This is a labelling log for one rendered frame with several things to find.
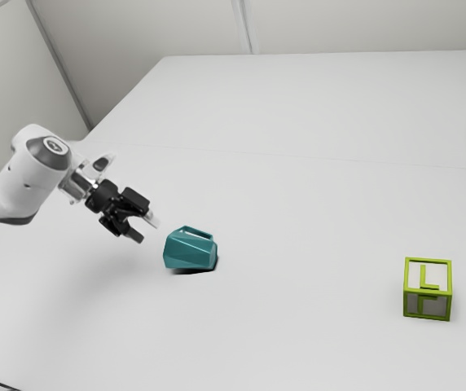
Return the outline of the teal faceted mug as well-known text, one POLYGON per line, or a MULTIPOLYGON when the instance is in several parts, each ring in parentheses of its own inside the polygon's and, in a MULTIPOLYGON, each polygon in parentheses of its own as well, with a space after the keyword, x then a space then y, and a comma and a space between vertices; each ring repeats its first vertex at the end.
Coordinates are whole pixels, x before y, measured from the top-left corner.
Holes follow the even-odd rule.
POLYGON ((168 269, 213 270, 218 245, 210 233, 182 226, 167 236, 163 260, 168 269))

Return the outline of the green letter block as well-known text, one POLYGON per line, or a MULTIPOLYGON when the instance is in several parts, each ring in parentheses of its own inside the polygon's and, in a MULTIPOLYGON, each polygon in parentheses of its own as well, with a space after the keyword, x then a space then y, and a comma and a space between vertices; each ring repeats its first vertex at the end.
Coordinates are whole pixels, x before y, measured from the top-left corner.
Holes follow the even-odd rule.
POLYGON ((453 299, 451 260, 406 257, 402 299, 404 317, 449 322, 453 299))

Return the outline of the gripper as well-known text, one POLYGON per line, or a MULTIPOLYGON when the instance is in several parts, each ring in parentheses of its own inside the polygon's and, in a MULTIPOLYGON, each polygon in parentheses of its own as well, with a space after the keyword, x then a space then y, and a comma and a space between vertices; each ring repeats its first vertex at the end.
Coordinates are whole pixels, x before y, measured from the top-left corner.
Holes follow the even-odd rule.
POLYGON ((141 244, 144 236, 129 223, 130 217, 140 217, 157 229, 159 218, 149 209, 150 201, 130 187, 119 191, 118 186, 104 179, 85 201, 85 206, 93 213, 100 213, 108 224, 108 229, 116 236, 124 236, 141 244))

